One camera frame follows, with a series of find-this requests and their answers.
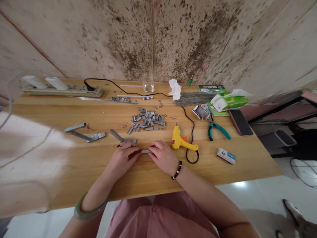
staple box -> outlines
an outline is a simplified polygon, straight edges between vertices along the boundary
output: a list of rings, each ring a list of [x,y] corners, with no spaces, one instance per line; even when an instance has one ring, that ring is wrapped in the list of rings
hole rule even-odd
[[[224,150],[223,148],[218,148],[217,156],[228,161],[230,164],[235,164],[235,156],[229,153],[228,151]]]

jade bangle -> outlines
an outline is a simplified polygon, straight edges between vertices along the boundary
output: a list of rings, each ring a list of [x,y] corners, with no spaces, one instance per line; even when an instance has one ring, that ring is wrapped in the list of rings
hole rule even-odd
[[[108,203],[109,199],[110,199],[110,194],[107,197],[107,199],[103,202],[103,204],[101,204],[98,208],[96,208],[95,210],[92,210],[91,212],[83,212],[81,210],[81,206],[83,203],[83,200],[85,198],[87,193],[85,193],[77,202],[76,206],[75,206],[75,210],[74,210],[74,216],[79,219],[79,220],[86,220],[86,219],[90,219],[92,217],[94,217],[95,215],[97,215]]]

smartphone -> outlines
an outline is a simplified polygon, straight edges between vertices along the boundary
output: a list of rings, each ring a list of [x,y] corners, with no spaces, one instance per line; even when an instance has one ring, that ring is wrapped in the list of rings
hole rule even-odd
[[[242,112],[239,109],[229,110],[229,114],[240,136],[253,135],[251,127],[249,126],[247,120],[244,118]]]

phone case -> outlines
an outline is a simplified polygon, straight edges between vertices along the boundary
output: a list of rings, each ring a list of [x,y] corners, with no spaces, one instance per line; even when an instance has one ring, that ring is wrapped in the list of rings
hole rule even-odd
[[[241,131],[240,131],[240,129],[239,129],[239,127],[238,127],[238,125],[237,125],[237,123],[236,123],[234,117],[232,116],[230,110],[229,110],[229,115],[230,115],[231,120],[232,120],[232,122],[233,122],[233,124],[234,124],[234,127],[237,129],[237,132],[238,132],[238,134],[239,134],[240,136],[251,136],[251,135],[243,135],[243,134],[241,133]]]

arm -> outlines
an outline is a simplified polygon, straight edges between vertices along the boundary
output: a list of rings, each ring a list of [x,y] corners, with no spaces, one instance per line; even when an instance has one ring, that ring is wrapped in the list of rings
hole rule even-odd
[[[134,156],[132,154],[140,150],[142,149],[130,142],[125,142],[118,147],[106,169],[89,189],[82,202],[81,211],[92,211],[98,208],[107,199],[115,182],[121,178],[141,156],[141,153],[137,153]],[[96,237],[102,214],[103,211],[87,220],[79,220],[73,216],[60,235],[60,238]]]
[[[149,153],[149,156],[155,164],[172,177],[179,162],[170,147],[159,140],[153,142],[149,150],[153,152]],[[260,237],[249,220],[226,195],[184,164],[176,180],[217,227],[220,237]]]

